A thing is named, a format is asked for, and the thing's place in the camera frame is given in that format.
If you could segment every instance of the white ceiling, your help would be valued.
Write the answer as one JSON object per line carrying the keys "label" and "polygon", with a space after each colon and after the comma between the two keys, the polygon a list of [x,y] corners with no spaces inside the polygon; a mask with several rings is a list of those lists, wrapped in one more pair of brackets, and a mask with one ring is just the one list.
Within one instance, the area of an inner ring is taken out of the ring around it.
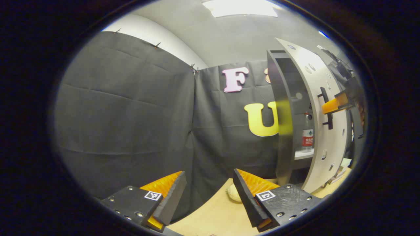
{"label": "white ceiling", "polygon": [[148,18],[180,38],[209,66],[266,60],[266,50],[282,49],[275,37],[331,59],[317,45],[338,55],[339,48],[301,16],[275,9],[278,18],[237,15],[214,18],[201,0],[158,0],[132,12]]}

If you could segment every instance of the letter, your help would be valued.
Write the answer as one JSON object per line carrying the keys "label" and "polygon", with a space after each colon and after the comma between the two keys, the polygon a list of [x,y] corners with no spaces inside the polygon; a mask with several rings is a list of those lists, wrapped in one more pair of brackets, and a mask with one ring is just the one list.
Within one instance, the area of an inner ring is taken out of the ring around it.
{"label": "letter", "polygon": [[248,112],[248,124],[249,130],[260,137],[273,136],[278,133],[278,117],[276,102],[269,102],[268,107],[273,110],[274,124],[271,127],[266,127],[263,124],[263,116],[261,110],[264,105],[261,103],[252,103],[244,107],[245,111]]}
{"label": "letter", "polygon": [[238,85],[238,81],[241,84],[245,83],[245,75],[248,74],[249,70],[246,67],[227,69],[222,71],[226,76],[226,88],[223,90],[225,93],[238,92],[242,90],[242,86]]}

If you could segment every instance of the yellow letter u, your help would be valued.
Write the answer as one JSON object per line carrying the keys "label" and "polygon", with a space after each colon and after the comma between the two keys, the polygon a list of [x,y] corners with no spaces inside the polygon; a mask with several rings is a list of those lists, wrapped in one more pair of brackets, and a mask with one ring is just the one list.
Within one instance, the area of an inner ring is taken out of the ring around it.
{"label": "yellow letter u", "polygon": [[252,103],[244,107],[245,111],[248,112],[249,130],[257,136],[273,136],[278,133],[276,102],[269,102],[267,106],[273,110],[274,124],[271,127],[266,127],[263,124],[263,116],[261,114],[261,110],[264,108],[263,104]]}

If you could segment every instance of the shelf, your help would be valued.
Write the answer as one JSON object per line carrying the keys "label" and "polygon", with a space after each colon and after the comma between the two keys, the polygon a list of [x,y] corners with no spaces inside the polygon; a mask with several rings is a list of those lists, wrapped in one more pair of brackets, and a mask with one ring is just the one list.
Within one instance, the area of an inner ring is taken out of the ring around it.
{"label": "shelf", "polygon": [[310,158],[314,156],[314,149],[312,148],[310,152],[302,152],[302,151],[296,151],[294,153],[294,159],[300,160],[305,158]]}

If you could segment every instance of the white wall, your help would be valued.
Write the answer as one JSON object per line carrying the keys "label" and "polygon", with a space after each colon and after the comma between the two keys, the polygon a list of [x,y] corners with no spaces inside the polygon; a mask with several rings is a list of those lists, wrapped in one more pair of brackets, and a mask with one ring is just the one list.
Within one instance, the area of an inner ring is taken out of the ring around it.
{"label": "white wall", "polygon": [[147,41],[153,45],[158,44],[163,50],[178,57],[188,65],[195,64],[194,68],[204,69],[208,66],[204,61],[181,39],[158,23],[145,17],[128,14],[103,29],[102,31],[117,31]]}

